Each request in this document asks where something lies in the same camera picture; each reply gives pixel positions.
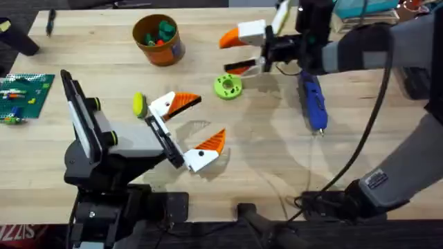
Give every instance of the orange cup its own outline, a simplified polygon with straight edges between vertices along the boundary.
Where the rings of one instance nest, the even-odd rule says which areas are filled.
[[[157,35],[159,33],[159,24],[163,20],[175,27],[174,37],[163,45],[148,46],[145,44],[146,34]],[[178,62],[185,54],[185,46],[180,40],[179,27],[173,18],[167,15],[156,14],[143,17],[137,21],[132,29],[132,37],[148,60],[157,66],[172,65]]]

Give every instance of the sticker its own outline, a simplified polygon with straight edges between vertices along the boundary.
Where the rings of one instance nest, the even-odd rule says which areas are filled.
[[[371,189],[375,189],[388,180],[388,175],[383,170],[378,169],[365,179],[366,185]]]
[[[152,63],[157,64],[168,63],[174,59],[174,55],[170,49],[165,49],[161,52],[147,52],[147,56]]]
[[[174,44],[172,46],[172,54],[174,55],[175,58],[180,57],[180,54],[181,54],[181,42],[180,42],[180,40],[178,42],[176,42],[176,44]]]

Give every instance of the green gear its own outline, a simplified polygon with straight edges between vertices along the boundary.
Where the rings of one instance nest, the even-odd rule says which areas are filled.
[[[215,79],[214,89],[221,99],[233,100],[242,94],[243,85],[240,77],[228,73]]]

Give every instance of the wooden table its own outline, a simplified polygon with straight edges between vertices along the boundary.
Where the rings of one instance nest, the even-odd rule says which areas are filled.
[[[153,13],[167,14],[179,24],[186,54],[174,66],[152,66],[132,40],[132,26]],[[270,219],[291,216],[296,211],[291,198],[306,189],[320,189],[349,159],[372,110],[382,72],[320,77],[329,112],[324,138],[314,138],[307,128],[294,77],[274,72],[245,79],[240,98],[219,99],[213,81],[223,73],[223,64],[256,56],[259,48],[219,50],[218,39],[238,22],[270,21],[273,13],[272,8],[58,11],[53,36],[48,38],[48,12],[40,12],[30,36],[41,52],[19,55],[12,72],[57,77],[40,118],[20,127],[0,126],[0,223],[68,221],[76,190],[63,181],[63,158],[74,134],[60,69],[72,72],[87,96],[101,99],[108,119],[119,122],[145,125],[132,114],[136,91],[149,100],[169,91],[202,96],[201,104],[168,126],[186,147],[225,127],[221,158],[200,174],[176,170],[165,161],[136,179],[157,191],[189,192],[189,221],[232,221],[239,202],[256,203],[260,214]],[[294,16],[287,33],[295,32]],[[286,70],[297,69],[289,65]],[[370,139],[337,188],[361,177],[392,152],[417,126],[425,114],[423,106],[407,100],[392,77]],[[438,183],[423,191],[389,217],[442,218],[441,187]]]

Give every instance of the cable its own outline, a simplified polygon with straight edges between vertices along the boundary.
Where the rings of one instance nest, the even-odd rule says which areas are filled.
[[[298,72],[298,73],[294,73],[294,74],[290,74],[290,73],[285,73],[279,66],[278,66],[278,63],[276,63],[275,64],[275,67],[283,74],[283,75],[286,75],[286,76],[299,76],[300,75],[300,72]]]
[[[362,19],[362,17],[364,17],[365,9],[367,6],[368,6],[368,0],[365,0],[365,4],[363,5],[364,10],[361,14],[361,19]],[[386,63],[385,63],[385,69],[384,69],[384,73],[383,73],[383,79],[381,81],[380,91],[377,96],[377,100],[375,101],[375,105],[374,105],[374,108],[372,109],[372,113],[371,113],[371,116],[369,117],[365,131],[363,132],[363,135],[361,136],[360,141],[359,141],[354,153],[352,154],[351,158],[346,163],[346,165],[343,167],[343,169],[341,169],[340,172],[328,184],[326,184],[326,186],[324,186],[323,189],[321,189],[312,198],[313,200],[316,200],[319,196],[322,196],[323,193],[326,192],[326,190],[328,190],[331,186],[333,186],[348,171],[348,169],[351,168],[352,164],[354,164],[355,160],[357,159],[361,150],[363,149],[363,146],[365,145],[366,140],[368,139],[370,132],[372,130],[372,127],[375,123],[375,120],[379,114],[381,104],[383,104],[383,99],[385,97],[386,90],[388,89],[389,77],[390,77],[390,72],[392,69],[392,61],[393,61],[393,57],[394,57],[393,55],[394,55],[394,41],[393,41],[393,38],[391,37],[390,41],[389,41],[389,48],[388,48],[388,53],[387,53],[387,58],[386,58]],[[300,208],[301,209],[295,215],[293,215],[290,219],[288,219],[286,221],[286,225],[288,225],[291,221],[293,221],[294,219],[299,217],[304,212],[303,206]]]
[[[246,220],[244,220],[244,222],[246,223],[246,226],[248,227],[249,232],[250,232],[250,233],[252,234],[252,236],[254,237],[255,243],[258,245],[258,247],[259,247],[260,249],[264,249],[264,248],[263,248],[263,245],[262,245],[262,242],[260,241],[260,238],[258,237],[257,232],[254,230],[254,228],[252,227],[252,225],[251,225],[248,221],[246,221]]]
[[[156,226],[159,230],[164,231],[164,233],[166,233],[172,237],[176,237],[176,238],[202,238],[202,237],[206,237],[208,235],[214,234],[216,232],[219,232],[219,231],[222,231],[222,230],[225,230],[228,228],[232,228],[232,227],[236,226],[237,224],[238,224],[238,221],[234,222],[234,223],[224,224],[224,225],[219,226],[218,228],[214,228],[211,231],[205,232],[203,234],[175,234],[173,232],[170,232],[169,230],[161,228],[157,224],[156,224]]]
[[[163,235],[165,235],[165,233],[166,233],[165,231],[162,231],[162,233],[160,234],[159,239],[157,240],[157,243],[155,244],[154,249],[157,249],[159,247],[161,239],[163,238]]]
[[[78,199],[79,198],[80,198],[80,189],[77,190],[77,195],[75,196],[75,200],[74,200],[74,206],[72,207],[71,215],[69,216],[68,228],[66,229],[66,241],[65,241],[66,249],[72,249],[72,246],[71,246],[71,243],[70,243],[70,240],[71,240],[71,228],[72,228],[73,223],[74,223],[74,214],[75,214],[75,211],[77,211]]]
[[[363,0],[363,7],[361,9],[358,27],[363,25],[363,21],[365,19],[365,15],[366,15],[366,10],[368,10],[368,2],[369,2],[369,0]]]

